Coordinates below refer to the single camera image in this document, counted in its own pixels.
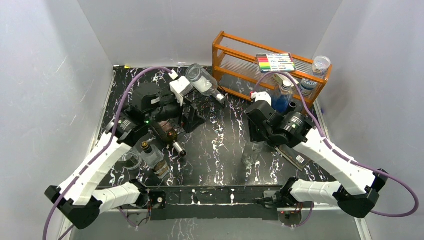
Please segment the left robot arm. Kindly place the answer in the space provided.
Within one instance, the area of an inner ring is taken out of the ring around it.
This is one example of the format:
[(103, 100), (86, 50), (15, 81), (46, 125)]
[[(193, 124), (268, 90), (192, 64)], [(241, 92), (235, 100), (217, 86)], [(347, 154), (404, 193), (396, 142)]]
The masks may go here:
[(153, 205), (153, 192), (136, 179), (119, 186), (99, 190), (98, 186), (110, 169), (150, 128), (161, 122), (178, 119), (186, 132), (192, 132), (204, 120), (196, 114), (184, 116), (189, 109), (196, 112), (186, 98), (193, 85), (172, 81), (161, 89), (155, 83), (135, 88), (131, 100), (122, 97), (114, 119), (107, 125), (97, 145), (75, 172), (58, 186), (51, 185), (46, 197), (79, 230), (90, 226), (100, 214), (125, 205), (146, 208)]

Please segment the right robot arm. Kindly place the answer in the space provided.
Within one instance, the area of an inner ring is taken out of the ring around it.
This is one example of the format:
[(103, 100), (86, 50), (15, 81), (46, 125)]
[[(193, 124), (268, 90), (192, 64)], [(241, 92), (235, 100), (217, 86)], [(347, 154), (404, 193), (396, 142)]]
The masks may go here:
[(254, 102), (245, 113), (252, 141), (287, 146), (317, 163), (335, 179), (315, 182), (292, 177), (272, 198), (274, 203), (288, 207), (303, 202), (329, 204), (359, 219), (376, 206), (387, 178), (354, 165), (354, 160), (342, 159), (305, 115), (297, 111), (283, 115), (264, 100)]

